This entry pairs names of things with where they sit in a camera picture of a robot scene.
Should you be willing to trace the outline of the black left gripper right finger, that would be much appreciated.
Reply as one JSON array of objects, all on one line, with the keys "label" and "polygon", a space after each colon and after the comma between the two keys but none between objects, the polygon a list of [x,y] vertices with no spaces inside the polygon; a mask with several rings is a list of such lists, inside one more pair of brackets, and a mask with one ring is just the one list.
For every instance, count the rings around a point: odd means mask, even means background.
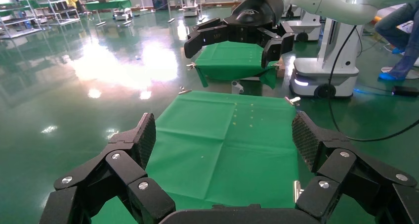
[{"label": "black left gripper right finger", "polygon": [[411,175],[362,153],[342,133],[317,126],[303,111],[292,121],[292,138],[314,174],[295,194],[298,209],[324,224],[347,195],[377,224],[418,223],[418,182]]}]

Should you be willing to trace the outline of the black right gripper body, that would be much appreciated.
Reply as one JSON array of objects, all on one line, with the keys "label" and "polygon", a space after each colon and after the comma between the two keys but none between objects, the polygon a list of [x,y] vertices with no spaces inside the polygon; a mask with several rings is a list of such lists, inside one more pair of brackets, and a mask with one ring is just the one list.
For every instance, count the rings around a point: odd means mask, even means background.
[{"label": "black right gripper body", "polygon": [[224,18],[228,41],[256,43],[258,28],[272,29],[284,11],[283,0],[244,0]]}]

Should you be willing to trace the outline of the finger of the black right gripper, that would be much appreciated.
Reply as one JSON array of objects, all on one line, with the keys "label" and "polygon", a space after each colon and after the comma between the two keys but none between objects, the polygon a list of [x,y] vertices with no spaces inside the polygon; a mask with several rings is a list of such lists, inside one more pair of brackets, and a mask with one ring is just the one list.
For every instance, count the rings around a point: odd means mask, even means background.
[{"label": "finger of the black right gripper", "polygon": [[280,22],[271,29],[258,28],[256,44],[263,48],[261,67],[266,68],[272,61],[278,61],[283,53],[293,50],[294,32],[287,21]]},{"label": "finger of the black right gripper", "polygon": [[196,55],[203,46],[228,41],[228,26],[224,25],[220,18],[214,18],[193,27],[193,31],[187,35],[184,44],[186,58]]}]

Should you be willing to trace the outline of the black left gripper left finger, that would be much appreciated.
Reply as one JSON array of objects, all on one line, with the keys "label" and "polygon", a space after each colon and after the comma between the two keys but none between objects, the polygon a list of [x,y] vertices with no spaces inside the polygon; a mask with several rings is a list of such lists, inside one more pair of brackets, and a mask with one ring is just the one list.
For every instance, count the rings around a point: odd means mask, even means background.
[{"label": "black left gripper left finger", "polygon": [[119,198],[139,224],[158,224],[175,212],[175,202],[146,172],[156,142],[154,115],[111,137],[95,157],[54,183],[42,224],[89,224],[104,204]]}]

